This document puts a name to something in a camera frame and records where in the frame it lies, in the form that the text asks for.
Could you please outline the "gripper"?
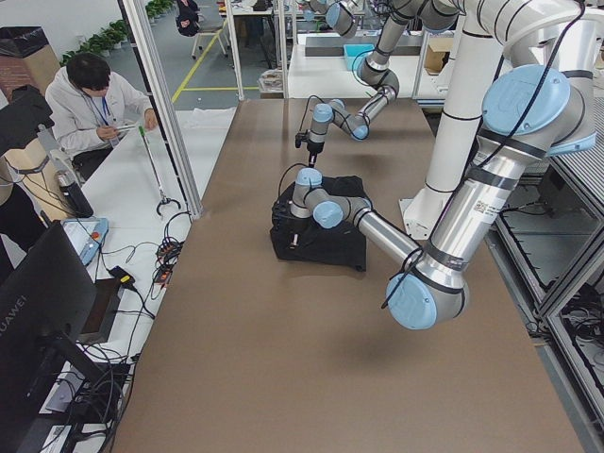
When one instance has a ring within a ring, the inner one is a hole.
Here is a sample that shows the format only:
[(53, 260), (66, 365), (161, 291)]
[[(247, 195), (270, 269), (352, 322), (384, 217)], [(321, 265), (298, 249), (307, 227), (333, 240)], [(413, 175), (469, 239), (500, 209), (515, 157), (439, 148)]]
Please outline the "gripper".
[(318, 155), (323, 152), (325, 143), (324, 142), (315, 142), (311, 139), (306, 140), (307, 151), (309, 153), (308, 158), (308, 166), (313, 168), (316, 164)]
[(277, 201), (272, 207), (272, 235), (293, 236), (310, 226), (310, 211), (293, 200)]

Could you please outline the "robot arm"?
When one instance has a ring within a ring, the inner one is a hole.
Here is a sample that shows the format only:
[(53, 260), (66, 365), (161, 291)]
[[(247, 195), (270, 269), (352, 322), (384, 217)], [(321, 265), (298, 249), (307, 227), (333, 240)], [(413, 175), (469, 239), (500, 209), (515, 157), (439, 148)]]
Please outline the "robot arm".
[(309, 167), (315, 165), (317, 156), (323, 151), (331, 124), (352, 139), (362, 141), (369, 134), (372, 120), (397, 98), (399, 81), (389, 68), (389, 59), (409, 22), (418, 18), (426, 29), (440, 33), (453, 26), (459, 15), (459, 10), (446, 1), (429, 0), (374, 1), (372, 10), (384, 20), (383, 27), (373, 50), (356, 58), (353, 75), (376, 93), (355, 114), (348, 112), (339, 99), (322, 101), (314, 107), (310, 129), (295, 136), (296, 147), (302, 143), (307, 145)]
[(424, 187), (396, 227), (358, 180), (323, 176), (309, 162), (277, 196), (271, 239), (281, 259), (352, 267), (374, 243), (400, 266), (384, 307), (403, 327), (428, 329), (468, 305), (464, 270), (525, 169), (595, 145), (592, 70), (603, 9), (590, 1), (387, 1), (377, 13), (382, 31), (355, 73), (373, 97), (356, 113), (338, 99), (317, 104), (295, 142), (316, 157), (330, 126), (364, 140), (398, 96), (389, 60), (408, 24), (420, 20), (434, 33), (460, 24)]

